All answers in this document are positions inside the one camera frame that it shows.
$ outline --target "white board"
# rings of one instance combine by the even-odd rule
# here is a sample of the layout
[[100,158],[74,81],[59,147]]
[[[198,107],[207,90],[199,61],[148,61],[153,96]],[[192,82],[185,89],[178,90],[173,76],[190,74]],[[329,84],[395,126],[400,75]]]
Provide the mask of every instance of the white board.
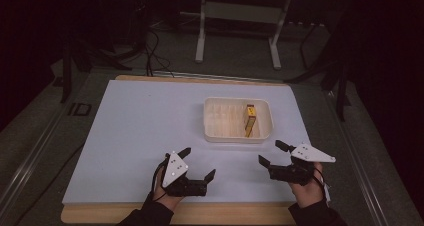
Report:
[[[268,102],[274,129],[258,145],[210,143],[204,138],[203,105],[208,97],[255,98]],[[206,197],[184,202],[290,202],[287,183],[269,179],[258,163],[290,164],[275,140],[310,143],[289,86],[221,85],[111,80],[63,204],[143,202],[165,153],[191,147],[184,161],[189,179],[216,169]]]

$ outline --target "plastic container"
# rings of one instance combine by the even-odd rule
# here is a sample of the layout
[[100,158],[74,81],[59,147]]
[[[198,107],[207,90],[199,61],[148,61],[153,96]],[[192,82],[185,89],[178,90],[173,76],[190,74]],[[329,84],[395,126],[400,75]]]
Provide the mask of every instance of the plastic container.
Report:
[[[250,137],[245,137],[244,112],[248,104],[256,109]],[[271,111],[266,101],[244,98],[207,98],[203,110],[205,139],[216,143],[262,143],[273,130]]]

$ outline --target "dark background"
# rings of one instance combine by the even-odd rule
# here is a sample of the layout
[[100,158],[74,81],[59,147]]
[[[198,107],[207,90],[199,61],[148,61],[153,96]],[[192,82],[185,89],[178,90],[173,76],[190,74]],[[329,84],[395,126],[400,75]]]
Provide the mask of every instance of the dark background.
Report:
[[[310,7],[301,2],[296,0],[289,12],[300,21],[302,15],[293,12]],[[53,81],[50,65],[62,58],[69,35],[111,51],[114,43],[132,44],[136,33],[128,31],[128,23],[136,5],[134,0],[0,0],[0,130]],[[199,0],[149,0],[148,4],[170,25],[178,23],[179,11],[198,12],[199,5]],[[424,0],[354,0],[334,32],[336,40],[328,45],[333,55],[345,55],[352,63],[349,79],[421,217],[423,15]]]

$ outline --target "human hand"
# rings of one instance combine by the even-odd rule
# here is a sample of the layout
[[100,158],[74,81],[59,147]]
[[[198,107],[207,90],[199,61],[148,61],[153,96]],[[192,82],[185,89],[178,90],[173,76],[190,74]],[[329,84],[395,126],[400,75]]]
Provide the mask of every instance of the human hand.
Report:
[[[314,163],[314,166],[317,169],[314,171],[315,178],[321,179],[322,176],[320,172],[322,173],[322,165],[320,163]],[[305,208],[314,203],[318,203],[324,198],[322,185],[319,185],[318,182],[313,179],[311,179],[311,181],[305,186],[294,183],[289,183],[289,186],[292,189],[300,208]]]
[[165,207],[174,211],[178,203],[183,200],[184,197],[173,197],[166,194],[165,190],[161,187],[162,185],[162,172],[161,167],[156,176],[156,187],[155,193],[153,194],[153,201],[163,204]]

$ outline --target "black sleeve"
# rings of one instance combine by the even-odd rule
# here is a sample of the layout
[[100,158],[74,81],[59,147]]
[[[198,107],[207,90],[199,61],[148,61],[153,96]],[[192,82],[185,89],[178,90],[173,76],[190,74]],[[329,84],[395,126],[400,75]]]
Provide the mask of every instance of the black sleeve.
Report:
[[134,210],[117,226],[168,226],[174,213],[161,203],[149,202]]
[[297,226],[347,226],[340,215],[327,206],[326,200],[300,208],[298,204],[289,207]]

